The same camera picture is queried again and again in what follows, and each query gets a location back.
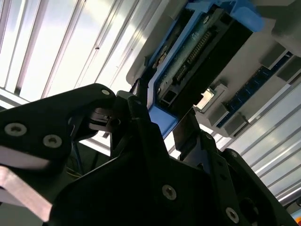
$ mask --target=black plastic part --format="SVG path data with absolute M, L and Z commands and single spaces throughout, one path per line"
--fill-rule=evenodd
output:
M 0 112 L 0 164 L 39 173 L 59 173 L 71 152 L 71 141 L 93 136 L 89 116 L 96 108 L 112 108 L 115 94 L 101 84 L 93 84 Z M 27 128 L 23 136 L 5 133 L 9 123 Z M 110 130 L 107 125 L 98 129 Z M 43 144 L 46 135 L 55 134 L 62 145 L 54 149 Z
M 258 211 L 257 224 L 259 226 L 297 225 L 294 219 L 286 212 L 275 196 L 237 152 L 232 149 L 226 149 L 222 152 L 222 157 L 235 170 L 236 176 L 239 179 L 236 192 L 240 203 L 245 202 L 246 199 L 251 199 L 255 205 Z
M 210 182 L 202 170 L 170 160 L 172 174 L 181 185 L 175 190 L 177 194 L 180 189 L 185 192 L 172 201 L 183 200 L 181 208 L 166 212 L 151 195 L 142 158 L 135 152 L 124 154 L 67 186 L 54 203 L 49 226 L 196 226 L 208 221 L 213 194 L 204 186 Z
M 193 77 L 174 100 L 169 109 L 170 113 L 182 118 L 191 106 L 198 104 L 202 93 L 206 91 L 251 34 L 252 32 L 239 22 L 232 23 L 207 59 L 201 64 L 196 62 Z

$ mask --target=cable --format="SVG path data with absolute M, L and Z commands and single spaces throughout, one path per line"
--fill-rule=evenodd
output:
M 73 177 L 75 177 L 75 178 L 80 178 L 80 176 L 78 176 L 78 175 L 75 175 L 75 174 L 72 174 L 72 173 L 69 173 L 69 172 L 67 172 L 70 176 L 73 176 Z
M 79 154 L 79 149 L 77 147 L 77 144 L 75 142 L 72 142 L 72 149 L 75 153 L 76 156 L 76 160 L 77 160 L 77 165 L 79 167 L 79 172 L 81 173 L 81 175 L 84 175 L 84 168 L 83 168 L 83 164 L 80 158 L 80 154 Z

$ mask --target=screw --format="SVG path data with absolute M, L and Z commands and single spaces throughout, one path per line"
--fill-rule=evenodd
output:
M 50 134 L 43 138 L 43 144 L 46 147 L 58 148 L 62 145 L 62 139 L 55 134 Z
M 177 197 L 177 193 L 175 192 L 175 189 L 170 185 L 164 185 L 162 187 L 162 193 L 169 200 L 175 200 Z
M 206 137 L 207 137 L 208 139 L 210 139 L 210 140 L 213 139 L 213 137 L 212 137 L 211 135 L 209 135 L 209 134 L 206 134 Z
M 203 24 L 206 24 L 208 22 L 209 18 L 210 18 L 210 16 L 206 16 L 206 18 L 203 21 Z
M 110 92 L 107 91 L 107 90 L 105 90 L 105 89 L 102 90 L 102 93 L 105 94 L 105 95 L 109 95 L 110 94 Z
M 239 217 L 238 217 L 237 213 L 232 208 L 227 207 L 226 208 L 226 214 L 230 218 L 230 220 L 232 220 L 235 224 L 237 224 L 239 222 Z
M 27 132 L 27 128 L 23 124 L 14 122 L 6 125 L 4 131 L 10 136 L 19 137 L 23 136 Z
M 237 158 L 237 154 L 235 152 L 231 152 L 231 155 L 235 158 Z

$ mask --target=metal bar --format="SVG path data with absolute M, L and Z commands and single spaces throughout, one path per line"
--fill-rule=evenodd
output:
M 0 166 L 0 186 L 41 220 L 44 222 L 49 220 L 52 204 L 4 166 Z
M 80 75 L 79 75 L 79 78 L 75 84 L 75 88 L 78 88 L 80 87 L 80 84 L 88 70 L 88 67 L 91 65 L 91 63 L 94 61 L 96 55 L 98 54 L 99 52 L 99 48 L 100 46 L 104 43 L 104 40 L 106 39 L 111 27 L 112 27 L 112 24 L 114 23 L 115 19 L 116 19 L 116 16 L 117 16 L 117 13 L 119 12 L 119 9 L 120 9 L 120 6 L 122 4 L 122 1 L 121 0 L 115 0 L 111 9 L 110 9 L 110 12 L 107 16 L 107 18 L 105 19 L 105 22 L 98 34 L 98 37 L 95 41 L 95 44 L 94 44 L 94 47 L 85 63 L 85 66 L 83 68 L 83 70 L 81 71 Z
M 109 54 L 108 56 L 106 57 L 106 60 L 104 61 L 104 64 L 103 66 L 101 67 L 100 71 L 99 71 L 99 74 L 97 76 L 97 78 L 95 79 L 95 82 L 97 82 L 99 76 L 101 75 L 102 71 L 104 70 L 104 68 L 106 67 L 109 59 L 111 58 L 111 56 L 113 55 L 113 52 L 115 51 L 115 49 L 117 48 L 118 46 L 118 43 L 120 42 L 120 40 L 122 39 L 122 35 L 124 34 L 125 30 L 126 30 L 126 27 L 127 27 L 127 24 L 128 22 L 130 21 L 131 17 L 132 17 L 132 14 L 134 12 L 134 10 L 136 9 L 137 5 L 138 5 L 138 2 L 139 0 L 136 0 L 130 10 L 130 12 L 128 13 L 127 17 L 125 18 L 124 22 L 123 22 L 123 25 L 117 35 L 117 38 L 116 40 L 114 41 L 113 45 L 112 45 L 112 48 L 110 49 L 109 51 Z
M 279 181 L 281 181 L 282 179 L 286 178 L 287 176 L 289 176 L 291 173 L 294 173 L 296 170 L 298 170 L 301 167 L 301 164 L 297 165 L 296 167 L 294 167 L 292 170 L 288 171 L 287 173 L 285 173 L 283 176 L 281 176 L 280 178 L 278 178 L 277 180 L 275 180 L 273 183 L 267 185 L 267 188 L 272 187 L 273 185 L 275 185 L 276 183 L 278 183 Z
M 17 94 L 20 94 L 20 91 L 21 91 L 21 88 L 22 88 L 22 85 L 24 82 L 24 78 L 26 75 L 27 67 L 30 62 L 32 52 L 33 52 L 33 49 L 35 46 L 35 42 L 37 40 L 39 30 L 40 30 L 42 22 L 43 22 L 43 18 L 44 18 L 44 14 L 46 12 L 48 2 L 49 2 L 49 0 L 42 0 L 39 3 L 38 12 L 37 12 L 36 18 L 34 20 L 32 32 L 30 35 L 30 39 L 29 39 L 28 46 L 26 49 L 25 57 L 24 57 L 24 60 L 22 63 L 20 75 L 19 75 L 18 82 L 17 82 L 16 89 L 15 89 L 15 93 L 17 93 Z
M 73 35 L 73 32 L 74 32 L 75 27 L 78 23 L 79 17 L 81 15 L 82 11 L 83 11 L 85 3 L 86 3 L 86 0 L 77 0 L 77 2 L 76 2 L 76 5 L 74 7 L 74 10 L 72 12 L 70 21 L 68 23 L 68 26 L 67 26 L 62 44 L 59 48 L 59 51 L 58 51 L 57 56 L 55 58 L 54 64 L 53 64 L 52 69 L 50 71 L 50 75 L 48 77 L 46 86 L 45 86 L 43 94 L 42 94 L 42 98 L 45 98 L 45 97 L 48 96 L 48 93 L 50 91 L 52 82 L 55 79 L 56 72 L 58 70 L 58 67 L 60 66 L 61 60 L 64 56 L 65 50 L 68 46 L 68 43 L 69 43 L 69 41 L 70 41 L 70 39 Z
M 5 0 L 1 5 L 1 17 L 0 17 L 0 52 L 2 49 L 2 43 L 4 39 L 6 24 L 8 22 L 8 14 L 12 0 Z
M 149 21 L 151 20 L 153 14 L 156 11 L 156 9 L 158 8 L 159 4 L 160 4 L 159 1 L 153 1 L 151 3 L 150 9 L 148 10 L 148 12 L 143 17 L 143 20 L 141 20 L 141 22 L 139 23 L 138 27 L 136 28 L 136 31 L 134 32 L 134 35 L 132 36 L 130 42 L 128 43 L 128 45 L 126 47 L 126 50 L 124 51 L 123 56 L 121 57 L 122 60 L 120 62 L 118 70 L 115 72 L 112 80 L 110 81 L 109 87 L 111 87 L 113 82 L 116 80 L 117 75 L 120 72 L 121 68 L 123 67 L 123 65 L 125 64 L 127 59 L 129 58 L 129 56 L 131 55 L 133 49 L 137 45 L 140 38 L 142 37 L 144 29 L 148 25 Z
M 20 39 L 21 27 L 24 23 L 25 11 L 26 11 L 27 7 L 28 7 L 28 1 L 27 0 L 22 1 L 21 7 L 20 7 L 20 12 L 21 12 L 20 22 L 17 22 L 18 32 L 17 32 L 16 42 L 15 42 L 14 49 L 13 49 L 13 52 L 12 52 L 11 60 L 9 62 L 8 73 L 7 73 L 7 77 L 6 77 L 6 81 L 5 81 L 5 88 L 7 88 L 10 68 L 11 68 L 11 65 L 13 63 L 13 58 L 14 58 L 15 53 L 16 53 L 16 48 L 17 48 L 18 41 Z
M 5 81 L 5 89 L 11 93 L 13 93 L 16 89 L 40 1 L 41 0 L 26 1 L 24 17 L 22 18 L 21 25 L 18 30 L 15 48 L 12 53 L 10 65 L 8 67 L 8 76 Z

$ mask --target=silver screw head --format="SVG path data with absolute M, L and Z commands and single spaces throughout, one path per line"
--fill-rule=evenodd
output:
M 237 154 L 235 152 L 231 152 L 231 155 L 235 158 L 237 158 Z
M 43 144 L 46 147 L 58 148 L 62 145 L 62 139 L 58 135 L 50 134 L 43 138 Z
M 177 193 L 175 192 L 175 189 L 170 185 L 164 185 L 162 187 L 162 193 L 167 199 L 172 201 L 175 200 L 177 197 Z
M 6 125 L 4 127 L 4 131 L 6 134 L 13 136 L 13 137 L 20 137 L 23 136 L 27 132 L 26 126 L 23 124 L 14 122 Z
M 105 95 L 109 95 L 110 94 L 110 92 L 107 91 L 107 90 L 105 90 L 105 89 L 102 90 L 102 93 L 105 94 Z
M 210 18 L 210 16 L 206 16 L 206 18 L 203 21 L 203 24 L 206 24 L 208 22 L 209 18 Z
M 230 207 L 226 208 L 226 214 L 233 221 L 233 223 L 237 224 L 239 222 L 239 217 L 237 213 Z

